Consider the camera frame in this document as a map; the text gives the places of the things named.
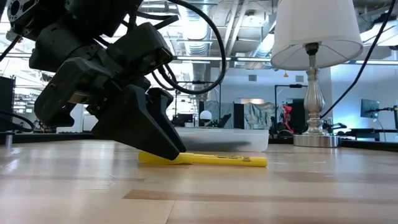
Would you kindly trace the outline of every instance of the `computer monitor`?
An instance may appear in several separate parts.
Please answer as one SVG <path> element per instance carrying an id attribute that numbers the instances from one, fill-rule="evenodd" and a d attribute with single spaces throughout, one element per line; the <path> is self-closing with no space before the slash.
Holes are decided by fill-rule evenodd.
<path id="1" fill-rule="evenodd" d="M 396 129 L 398 129 L 398 105 L 394 106 L 394 121 L 396 122 Z"/>
<path id="2" fill-rule="evenodd" d="M 361 102 L 361 117 L 362 118 L 379 118 L 379 112 L 372 112 L 374 110 L 380 109 L 379 102 L 376 100 L 364 100 Z"/>
<path id="3" fill-rule="evenodd" d="M 184 121 L 184 123 L 193 122 L 193 114 L 177 114 L 177 118 Z"/>

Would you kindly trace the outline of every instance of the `black cable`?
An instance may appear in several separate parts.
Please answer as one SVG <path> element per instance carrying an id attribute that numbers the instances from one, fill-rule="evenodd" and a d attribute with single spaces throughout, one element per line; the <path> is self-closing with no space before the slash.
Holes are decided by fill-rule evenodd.
<path id="1" fill-rule="evenodd" d="M 164 70 L 163 67 L 160 67 L 160 68 L 159 68 L 159 73 L 162 73 L 162 72 L 165 73 L 166 71 Z M 154 79 L 155 79 L 155 81 L 157 82 L 157 84 L 159 84 L 160 87 L 162 87 L 163 89 L 165 89 L 165 90 L 167 90 L 167 91 L 174 91 L 174 90 L 175 90 L 174 88 L 165 86 L 165 85 L 157 78 L 155 72 L 152 72 L 152 76 L 154 77 Z M 175 81 L 175 82 L 177 82 L 177 79 L 176 79 L 175 76 L 172 76 L 172 80 Z"/>
<path id="2" fill-rule="evenodd" d="M 138 11 L 138 5 L 134 3 L 134 1 L 130 1 L 132 6 L 129 7 L 128 9 L 128 15 L 129 15 L 129 22 L 127 24 L 127 32 L 132 31 L 136 26 L 136 21 L 137 21 L 137 11 Z"/>
<path id="3" fill-rule="evenodd" d="M 151 14 L 140 12 L 140 11 L 137 11 L 136 15 L 139 17 L 145 18 L 145 19 L 162 20 L 162 21 L 164 21 L 166 19 L 170 19 L 170 17 L 172 17 L 171 15 L 169 15 L 169 16 L 151 15 Z"/>
<path id="4" fill-rule="evenodd" d="M 165 27 L 165 26 L 168 26 L 168 25 L 172 24 L 173 22 L 177 22 L 178 20 L 179 20 L 179 18 L 178 18 L 177 15 L 175 15 L 175 16 L 170 16 L 170 18 L 165 19 L 165 20 L 163 20 L 162 22 L 160 22 L 160 23 L 154 25 L 154 27 L 155 27 L 157 30 L 160 30 L 161 28 L 163 28 L 163 27 Z"/>
<path id="5" fill-rule="evenodd" d="M 214 89 L 214 95 L 216 95 L 217 106 L 220 107 L 220 103 L 218 102 L 217 90 L 216 89 Z"/>
<path id="6" fill-rule="evenodd" d="M 7 54 L 15 47 L 21 37 L 18 35 L 11 44 L 7 47 L 7 49 L 0 55 L 0 62 L 7 56 Z"/>
<path id="7" fill-rule="evenodd" d="M 383 132 L 384 132 L 384 141 L 386 142 L 386 141 L 387 141 L 387 138 L 386 138 L 386 130 L 384 130 L 383 125 L 381 124 L 381 122 L 380 122 L 378 119 L 376 119 L 376 121 L 379 123 L 381 129 L 383 129 Z"/>
<path id="8" fill-rule="evenodd" d="M 10 127 L 12 127 L 13 130 L 18 130 L 18 131 L 29 133 L 29 132 L 32 132 L 35 129 L 35 125 L 31 121 L 29 121 L 28 119 L 24 118 L 23 116 L 19 116 L 17 114 L 9 113 L 9 112 L 6 112 L 6 111 L 0 111 L 0 114 L 4 114 L 4 115 L 7 115 L 7 116 L 11 116 L 11 117 L 14 117 L 14 118 L 21 119 L 21 120 L 25 121 L 30 126 L 30 129 L 29 128 L 24 128 L 21 125 L 13 123 L 12 121 L 9 121 L 6 118 L 3 118 L 3 117 L 0 116 L 0 121 L 2 121 L 3 123 L 6 123 Z"/>
<path id="9" fill-rule="evenodd" d="M 109 47 L 111 45 L 108 41 L 104 40 L 102 37 L 94 37 L 94 39 L 106 47 Z"/>
<path id="10" fill-rule="evenodd" d="M 362 73 L 363 73 L 363 70 L 365 69 L 365 66 L 368 64 L 368 61 L 369 61 L 369 59 L 370 59 L 370 57 L 371 57 L 371 55 L 372 55 L 372 52 L 373 52 L 374 48 L 377 46 L 377 43 L 379 42 L 380 36 L 382 35 L 384 28 L 386 28 L 386 25 L 387 25 L 387 23 L 388 23 L 388 21 L 389 21 L 389 18 L 390 18 L 390 16 L 391 16 L 391 14 L 392 14 L 392 10 L 394 9 L 395 4 L 396 4 L 396 0 L 392 0 L 392 1 L 391 1 L 390 9 L 388 10 L 388 13 L 387 13 L 387 16 L 386 16 L 386 19 L 384 20 L 382 26 L 380 27 L 379 33 L 377 34 L 376 39 L 374 40 L 374 42 L 373 42 L 371 48 L 369 49 L 369 52 L 368 52 L 368 54 L 367 54 L 367 56 L 366 56 L 366 58 L 365 58 L 365 61 L 363 62 L 362 67 L 361 67 L 361 69 L 359 70 L 359 72 L 358 72 L 358 74 L 357 74 L 357 76 L 356 76 L 356 78 L 355 78 L 353 84 L 351 84 L 351 85 L 348 87 L 348 89 L 342 94 L 342 96 L 341 96 L 340 98 L 338 98 L 338 100 L 337 100 L 337 101 L 336 101 L 336 102 L 335 102 L 335 103 L 334 103 L 334 104 L 321 116 L 321 119 L 324 118 L 331 110 L 333 110 L 333 108 L 334 108 L 334 107 L 335 107 L 335 106 L 336 106 L 336 105 L 337 105 L 337 104 L 338 104 L 338 103 L 351 91 L 351 89 L 356 85 L 356 83 L 358 82 L 359 78 L 361 78 L 361 75 L 362 75 Z"/>
<path id="11" fill-rule="evenodd" d="M 129 27 L 129 23 L 127 21 L 122 21 L 122 24 L 125 25 L 126 27 Z"/>
<path id="12" fill-rule="evenodd" d="M 217 78 L 217 80 L 211 84 L 210 86 L 202 89 L 202 90 L 188 90 L 186 88 L 183 88 L 181 86 L 179 86 L 176 82 L 173 82 L 167 75 L 162 74 L 163 78 L 167 81 L 167 83 L 169 83 L 172 87 L 174 87 L 176 90 L 181 91 L 182 93 L 186 93 L 186 94 L 190 94 L 190 95 L 201 95 L 204 93 L 208 93 L 209 91 L 211 91 L 212 89 L 216 88 L 223 80 L 225 77 L 225 73 L 226 73 L 226 53 L 225 53 L 225 49 L 224 49 L 224 43 L 223 43 L 223 38 L 221 37 L 220 32 L 217 29 L 217 26 L 214 24 L 214 22 L 204 13 L 202 12 L 200 9 L 198 9 L 197 7 L 182 1 L 182 0 L 168 0 L 174 4 L 177 4 L 179 6 L 183 6 L 195 13 L 197 13 L 200 17 L 202 17 L 207 24 L 211 27 L 211 29 L 213 30 L 214 34 L 217 37 L 217 42 L 218 45 L 220 47 L 220 52 L 221 52 L 221 73 L 219 75 L 219 77 Z M 166 69 L 169 71 L 169 73 L 171 75 L 173 75 L 173 71 L 171 71 L 169 65 L 165 65 Z"/>
<path id="13" fill-rule="evenodd" d="M 372 24 L 372 23 L 373 23 L 373 22 L 371 22 L 371 21 L 369 21 L 369 20 L 365 19 L 365 18 L 363 17 L 363 15 L 362 15 L 362 14 L 359 14 L 359 16 L 360 16 L 360 18 L 361 18 L 363 21 L 365 21 L 365 22 L 368 22 L 368 23 L 370 23 L 370 24 Z"/>

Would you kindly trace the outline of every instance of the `silver lamp base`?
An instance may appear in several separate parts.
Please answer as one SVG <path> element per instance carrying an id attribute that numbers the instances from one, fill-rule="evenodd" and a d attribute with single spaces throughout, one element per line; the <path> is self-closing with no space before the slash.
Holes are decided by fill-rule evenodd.
<path id="1" fill-rule="evenodd" d="M 340 146 L 340 138 L 338 136 L 327 135 L 294 135 L 293 144 L 302 147 L 328 147 L 334 148 Z"/>

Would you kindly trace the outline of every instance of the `wooden surface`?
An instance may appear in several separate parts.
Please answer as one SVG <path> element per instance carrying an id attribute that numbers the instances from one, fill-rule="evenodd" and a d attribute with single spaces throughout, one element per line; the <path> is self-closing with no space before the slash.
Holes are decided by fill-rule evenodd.
<path id="1" fill-rule="evenodd" d="M 266 156 L 268 169 L 154 166 L 111 141 L 2 147 L 0 223 L 398 223 L 398 154 L 270 145 Z"/>

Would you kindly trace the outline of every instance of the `ceiling light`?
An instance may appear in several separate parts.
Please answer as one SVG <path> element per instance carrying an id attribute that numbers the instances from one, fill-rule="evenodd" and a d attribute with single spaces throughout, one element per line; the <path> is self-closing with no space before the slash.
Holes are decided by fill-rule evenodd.
<path id="1" fill-rule="evenodd" d="M 239 62 L 271 62 L 270 58 L 237 58 Z"/>
<path id="2" fill-rule="evenodd" d="M 209 40 L 177 40 L 177 43 L 187 43 L 187 44 L 212 44 L 213 41 L 209 41 Z"/>
<path id="3" fill-rule="evenodd" d="M 165 8 L 163 4 L 143 4 L 141 8 Z M 169 9 L 177 9 L 176 6 L 174 5 L 169 5 Z"/>
<path id="4" fill-rule="evenodd" d="M 28 53 L 8 53 L 7 58 L 30 58 L 32 54 Z"/>
<path id="5" fill-rule="evenodd" d="M 357 60 L 355 64 L 362 65 L 364 61 Z M 372 60 L 368 61 L 368 65 L 398 65 L 398 61 L 390 61 L 390 60 Z"/>
<path id="6" fill-rule="evenodd" d="M 187 60 L 185 60 L 185 61 L 183 61 L 182 63 L 189 63 L 189 64 L 191 64 L 191 63 L 204 63 L 204 64 L 209 64 L 210 62 L 204 62 L 204 61 L 191 61 L 191 60 L 187 61 Z"/>
<path id="7" fill-rule="evenodd" d="M 269 52 L 272 49 L 272 46 L 274 46 L 274 41 L 274 35 L 268 34 L 261 42 L 261 50 Z"/>
<path id="8" fill-rule="evenodd" d="M 195 56 L 177 56 L 177 60 L 204 60 L 204 61 L 221 61 L 221 57 L 195 57 Z"/>

